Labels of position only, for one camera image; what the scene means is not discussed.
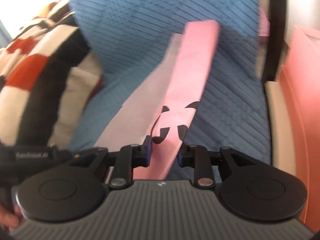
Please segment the left hand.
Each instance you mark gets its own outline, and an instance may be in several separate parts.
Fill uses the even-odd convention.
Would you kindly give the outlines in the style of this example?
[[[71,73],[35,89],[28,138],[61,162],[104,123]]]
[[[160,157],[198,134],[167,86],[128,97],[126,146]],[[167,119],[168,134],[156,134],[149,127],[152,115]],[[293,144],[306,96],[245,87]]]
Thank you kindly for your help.
[[[14,205],[14,210],[9,211],[3,205],[0,205],[0,223],[1,226],[6,227],[9,231],[16,229],[23,222],[23,215],[20,207]]]

